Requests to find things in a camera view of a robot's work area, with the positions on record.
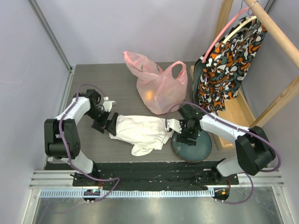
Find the pink plastic bag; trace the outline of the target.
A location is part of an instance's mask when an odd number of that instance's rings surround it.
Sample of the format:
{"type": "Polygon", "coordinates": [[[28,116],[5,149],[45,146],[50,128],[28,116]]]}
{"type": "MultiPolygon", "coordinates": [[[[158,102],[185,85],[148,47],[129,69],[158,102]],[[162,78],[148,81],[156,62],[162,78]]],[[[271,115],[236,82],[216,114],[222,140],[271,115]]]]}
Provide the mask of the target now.
{"type": "Polygon", "coordinates": [[[178,109],[171,107],[183,102],[186,97],[188,75],[184,62],[176,61],[163,70],[157,63],[138,53],[124,51],[123,58],[130,72],[137,77],[137,91],[152,113],[161,115],[178,109]],[[153,100],[145,100],[146,91],[155,93],[153,100]]]}

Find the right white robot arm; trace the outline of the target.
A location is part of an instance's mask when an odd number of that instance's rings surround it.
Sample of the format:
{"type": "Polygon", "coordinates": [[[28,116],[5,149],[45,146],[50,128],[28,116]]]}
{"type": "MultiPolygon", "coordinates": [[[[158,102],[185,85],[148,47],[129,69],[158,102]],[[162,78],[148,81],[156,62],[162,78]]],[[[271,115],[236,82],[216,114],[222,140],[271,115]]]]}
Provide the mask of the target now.
{"type": "Polygon", "coordinates": [[[278,158],[274,146],[258,126],[236,125],[191,103],[183,105],[179,113],[182,119],[168,121],[168,127],[174,130],[171,147],[180,159],[190,163],[205,160],[212,150],[209,133],[226,139],[235,147],[235,158],[221,159],[210,167],[211,179],[216,184],[238,173],[254,176],[265,172],[266,166],[278,158]]]}

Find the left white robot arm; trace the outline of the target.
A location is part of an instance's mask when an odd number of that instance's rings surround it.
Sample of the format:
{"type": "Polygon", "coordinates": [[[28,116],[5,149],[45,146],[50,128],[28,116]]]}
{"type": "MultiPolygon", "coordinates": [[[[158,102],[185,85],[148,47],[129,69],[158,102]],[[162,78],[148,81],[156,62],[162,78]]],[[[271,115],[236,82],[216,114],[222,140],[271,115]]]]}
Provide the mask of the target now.
{"type": "Polygon", "coordinates": [[[93,120],[93,129],[115,136],[119,114],[114,113],[109,118],[115,104],[115,101],[101,96],[95,89],[88,89],[83,93],[77,92],[60,115],[44,123],[46,155],[67,163],[76,171],[75,177],[83,177],[89,186],[95,186],[101,177],[96,163],[81,151],[77,125],[84,116],[88,116],[93,120]]]}

